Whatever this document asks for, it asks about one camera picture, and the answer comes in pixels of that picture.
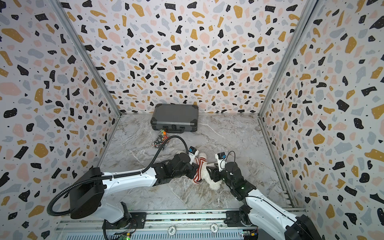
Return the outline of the red white striped knitted sweater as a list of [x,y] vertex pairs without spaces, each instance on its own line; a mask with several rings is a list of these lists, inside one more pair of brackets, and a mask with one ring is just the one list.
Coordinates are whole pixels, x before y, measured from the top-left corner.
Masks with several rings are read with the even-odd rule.
[[195,163],[198,164],[198,170],[193,178],[193,181],[195,184],[200,184],[202,181],[202,169],[203,169],[203,164],[207,162],[207,157],[202,156],[195,158]]

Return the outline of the white teddy bear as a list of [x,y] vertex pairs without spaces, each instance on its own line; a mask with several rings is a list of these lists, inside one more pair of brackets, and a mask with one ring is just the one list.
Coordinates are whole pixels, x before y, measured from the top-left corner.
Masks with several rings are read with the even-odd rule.
[[[205,153],[199,153],[198,157],[202,157],[202,156],[207,157],[207,155]],[[210,177],[210,174],[209,174],[209,171],[207,170],[207,167],[216,167],[216,166],[217,166],[217,163],[206,162],[203,164],[203,169],[202,169],[202,181],[205,181],[206,183],[208,183],[210,189],[214,190],[214,191],[218,190],[221,187],[222,181],[214,182]]]

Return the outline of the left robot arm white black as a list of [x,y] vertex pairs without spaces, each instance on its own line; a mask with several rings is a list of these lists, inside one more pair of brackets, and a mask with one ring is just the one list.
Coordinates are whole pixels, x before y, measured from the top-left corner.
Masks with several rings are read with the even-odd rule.
[[119,173],[102,173],[100,168],[89,170],[77,181],[78,183],[96,177],[111,177],[111,179],[82,184],[70,190],[71,219],[95,216],[110,224],[128,222],[131,215],[127,205],[123,202],[110,204],[106,200],[107,196],[139,187],[164,185],[183,176],[193,179],[199,168],[195,162],[198,154],[198,150],[189,150],[187,154],[179,153],[171,160],[153,164],[144,173],[134,175],[133,171],[128,171],[130,175],[121,178],[114,176]]

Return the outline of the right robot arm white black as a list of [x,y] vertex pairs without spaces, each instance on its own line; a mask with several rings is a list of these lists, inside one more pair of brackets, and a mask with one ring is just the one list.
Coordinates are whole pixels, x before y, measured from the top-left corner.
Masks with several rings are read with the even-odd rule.
[[264,196],[256,186],[245,180],[237,163],[229,162],[224,169],[219,164],[207,167],[211,180],[223,181],[231,194],[244,203],[239,208],[240,222],[254,225],[267,232],[275,240],[320,240],[321,236],[312,220],[298,217]]

